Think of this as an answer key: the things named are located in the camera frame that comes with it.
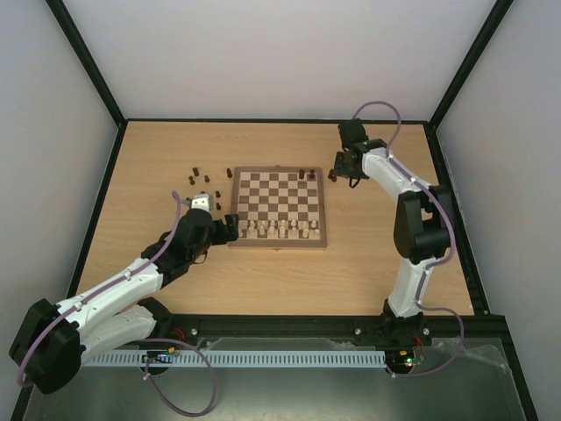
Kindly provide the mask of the wooden chess board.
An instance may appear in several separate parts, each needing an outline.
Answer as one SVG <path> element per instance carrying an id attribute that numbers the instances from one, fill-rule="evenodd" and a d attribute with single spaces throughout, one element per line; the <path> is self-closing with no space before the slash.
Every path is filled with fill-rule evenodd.
<path id="1" fill-rule="evenodd" d="M 305 178 L 299 179 L 299 171 L 304 169 Z M 314 169 L 314 180 L 308 179 L 308 172 Z M 327 224 L 325 217 L 323 171 L 318 167 L 237 167 L 233 172 L 231 212 L 238 214 L 238 228 L 244 230 L 244 237 L 231 243 L 232 247 L 266 248 L 281 250 L 287 248 L 327 247 Z M 256 239 L 247 238 L 249 222 L 253 220 L 257 231 Z M 269 222 L 274 220 L 278 230 L 277 239 L 267 237 Z M 286 221 L 287 236 L 279 238 L 279 224 Z M 290 221 L 295 220 L 297 230 L 290 231 Z M 299 238 L 299 223 L 316 220 L 320 229 L 319 239 Z M 259 224 L 266 223 L 266 237 L 258 237 Z"/>

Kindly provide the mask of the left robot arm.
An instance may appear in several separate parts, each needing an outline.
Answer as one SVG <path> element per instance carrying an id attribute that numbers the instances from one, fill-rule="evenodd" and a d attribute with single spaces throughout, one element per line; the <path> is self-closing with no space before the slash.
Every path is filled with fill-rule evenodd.
<path id="1" fill-rule="evenodd" d="M 19 387 L 53 393 L 96 356 L 163 329 L 157 314 L 164 309 L 148 296 L 184 276 L 211 246 L 238 239 L 238 215 L 213 218 L 211 195 L 187 205 L 176 210 L 172 229 L 121 272 L 80 295 L 41 299 L 28 309 L 9 351 Z"/>

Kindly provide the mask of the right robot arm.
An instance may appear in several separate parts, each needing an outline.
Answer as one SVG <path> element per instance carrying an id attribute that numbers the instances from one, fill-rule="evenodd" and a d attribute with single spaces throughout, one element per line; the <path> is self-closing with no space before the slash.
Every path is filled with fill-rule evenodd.
<path id="1" fill-rule="evenodd" d="M 370 179 L 395 200 L 394 245 L 401 264 L 384 302 L 379 332 L 388 344 L 410 344 L 423 332 L 423 299 L 430 277 L 454 250 L 451 192 L 414 175 L 386 142 L 368 138 L 360 120 L 344 121 L 337 128 L 342 150 L 330 179 L 346 178 L 352 188 Z"/>

